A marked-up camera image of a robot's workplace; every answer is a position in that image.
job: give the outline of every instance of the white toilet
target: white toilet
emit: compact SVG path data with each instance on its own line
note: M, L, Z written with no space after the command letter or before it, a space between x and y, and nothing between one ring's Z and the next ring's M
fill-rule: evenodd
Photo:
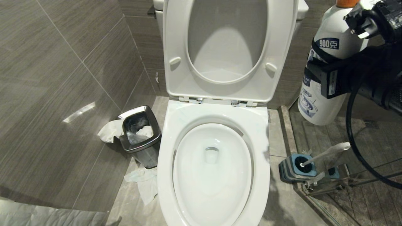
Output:
M171 96L158 160L164 218L169 226L256 226L270 179L269 116L257 105L273 97L297 0L165 0L163 7Z

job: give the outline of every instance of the orange bottle cap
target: orange bottle cap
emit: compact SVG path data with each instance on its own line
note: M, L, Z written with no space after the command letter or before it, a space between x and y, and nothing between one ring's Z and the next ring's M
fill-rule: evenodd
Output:
M336 0L336 6L340 8L353 8L359 0Z

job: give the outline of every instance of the black cable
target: black cable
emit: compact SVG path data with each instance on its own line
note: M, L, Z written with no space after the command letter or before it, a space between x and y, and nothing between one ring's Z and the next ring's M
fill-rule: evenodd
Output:
M362 165L367 169L367 171L369 171L373 176L378 178L383 183L385 183L385 184L387 184L387 185L389 185L391 187L402 189L402 184L401 183L391 181L390 179L382 176L377 171L375 171L370 166L370 164L368 164L366 162L366 160L361 155L359 149L357 148L355 138L353 137L353 131L352 131L352 107L353 107L353 103L355 102L356 95L357 95L357 93L358 93L358 91L360 89L360 86L362 85L362 83L364 81L365 76L366 76L365 74L361 75L357 85L353 88L353 91L352 91L352 93L351 93L351 95L349 97L349 100L348 100L348 105L347 105L347 110L346 110L346 131L348 133L349 142L351 144L352 150L353 150L354 154L356 155L357 159L362 163Z

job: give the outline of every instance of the cleaning bottle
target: cleaning bottle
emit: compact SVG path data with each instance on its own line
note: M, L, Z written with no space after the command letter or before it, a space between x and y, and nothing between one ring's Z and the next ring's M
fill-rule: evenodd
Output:
M352 34L349 26L343 20L343 17L352 10L357 2L359 0L337 0L336 5L325 12L313 39L313 43L325 53L338 59L345 59L366 48L368 40L360 39L357 35ZM325 57L319 56L311 48L308 61L313 57L326 62L323 59ZM327 125L334 121L346 94L327 99L321 95L321 84L306 75L301 87L297 103L301 115L315 125Z

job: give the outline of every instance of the stainless steel trash can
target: stainless steel trash can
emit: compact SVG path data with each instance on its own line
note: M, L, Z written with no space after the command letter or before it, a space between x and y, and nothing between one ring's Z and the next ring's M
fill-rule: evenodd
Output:
M149 106L137 107L119 115L119 118L124 119L124 134L120 136L123 149L144 165L145 168L156 167L158 165L162 133L151 108ZM146 139L137 139L135 137L136 132L146 125L151 126L153 136Z

